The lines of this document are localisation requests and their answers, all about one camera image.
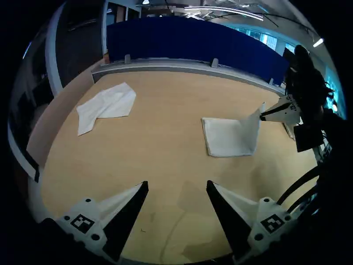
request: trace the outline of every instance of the metal bracket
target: metal bracket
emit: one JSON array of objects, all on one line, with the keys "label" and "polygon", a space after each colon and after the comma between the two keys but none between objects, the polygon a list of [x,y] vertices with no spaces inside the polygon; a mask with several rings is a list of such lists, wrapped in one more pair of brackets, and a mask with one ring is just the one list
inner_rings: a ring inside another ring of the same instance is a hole
[{"label": "metal bracket", "polygon": [[130,57],[129,54],[125,54],[124,63],[125,64],[130,64],[131,63],[131,57]]},{"label": "metal bracket", "polygon": [[287,95],[279,98],[278,103],[262,112],[260,120],[296,124],[300,122],[300,108],[293,96]]},{"label": "metal bracket", "polygon": [[233,250],[236,264],[268,249],[297,220],[271,198],[255,202],[208,181],[207,193]]},{"label": "metal bracket", "polygon": [[218,68],[218,59],[214,58],[211,63],[212,68]]},{"label": "metal bracket", "polygon": [[100,203],[85,198],[56,223],[89,251],[117,264],[147,193],[144,181]]}]

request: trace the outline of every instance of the blue partition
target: blue partition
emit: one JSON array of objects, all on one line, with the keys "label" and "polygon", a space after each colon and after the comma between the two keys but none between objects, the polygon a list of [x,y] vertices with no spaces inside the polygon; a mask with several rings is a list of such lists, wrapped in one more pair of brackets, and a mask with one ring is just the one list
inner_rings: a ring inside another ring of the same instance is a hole
[{"label": "blue partition", "polygon": [[110,60],[191,59],[227,65],[281,84],[288,62],[262,42],[220,24],[184,17],[154,17],[107,27]]}]

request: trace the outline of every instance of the wooden table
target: wooden table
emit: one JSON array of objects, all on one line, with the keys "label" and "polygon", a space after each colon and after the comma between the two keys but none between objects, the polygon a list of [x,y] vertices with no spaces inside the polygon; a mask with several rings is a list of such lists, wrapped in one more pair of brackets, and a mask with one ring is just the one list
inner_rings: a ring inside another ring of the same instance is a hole
[{"label": "wooden table", "polygon": [[[229,79],[177,72],[127,72],[104,76],[79,101],[126,82],[137,94],[128,117],[98,119],[77,137],[76,109],[51,147],[41,194],[59,217],[84,197],[101,201],[148,180],[150,191],[123,257],[153,263],[185,263],[231,252],[206,193],[206,182],[253,200],[278,199],[316,165],[312,151],[297,153],[281,123],[261,122],[254,156],[207,155],[202,117],[242,119],[270,91]],[[293,203],[313,182],[292,195]]]}]

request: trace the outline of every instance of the folded towel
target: folded towel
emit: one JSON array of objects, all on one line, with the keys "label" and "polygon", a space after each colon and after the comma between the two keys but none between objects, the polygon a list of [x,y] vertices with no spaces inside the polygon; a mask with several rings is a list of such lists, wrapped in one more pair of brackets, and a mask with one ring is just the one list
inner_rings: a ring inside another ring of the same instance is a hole
[{"label": "folded towel", "polygon": [[214,157],[253,155],[265,103],[244,120],[202,118],[208,154]]},{"label": "folded towel", "polygon": [[80,136],[93,129],[97,118],[114,118],[128,116],[136,93],[126,83],[103,90],[86,103],[78,106]]}]

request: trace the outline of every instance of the ceiling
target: ceiling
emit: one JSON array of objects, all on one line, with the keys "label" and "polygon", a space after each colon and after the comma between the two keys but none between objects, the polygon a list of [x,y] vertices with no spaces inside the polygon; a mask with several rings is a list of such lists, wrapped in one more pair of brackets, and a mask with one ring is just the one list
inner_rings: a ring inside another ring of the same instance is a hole
[{"label": "ceiling", "polygon": [[[269,13],[281,15],[289,19],[300,20],[289,8],[288,0],[150,0],[149,5],[142,4],[143,0],[138,0],[137,5],[141,5],[149,10],[172,9],[177,13],[185,13],[183,10],[187,6],[218,6],[226,8],[236,8],[254,13]],[[221,11],[214,11],[211,17],[226,15]]]},{"label": "ceiling", "polygon": [[[150,4],[142,4],[143,0],[137,0],[136,4],[142,7],[145,16],[187,16],[195,14],[200,19],[214,23],[246,24],[250,27],[261,27],[275,31],[283,36],[288,36],[297,43],[304,45],[310,52],[326,63],[335,71],[332,59],[324,45],[314,49],[312,47],[320,36],[312,25],[289,0],[149,0]],[[188,6],[217,6],[235,8],[250,13],[258,13],[264,16],[263,21],[252,17],[232,14],[224,11],[198,10],[186,11]]]}]

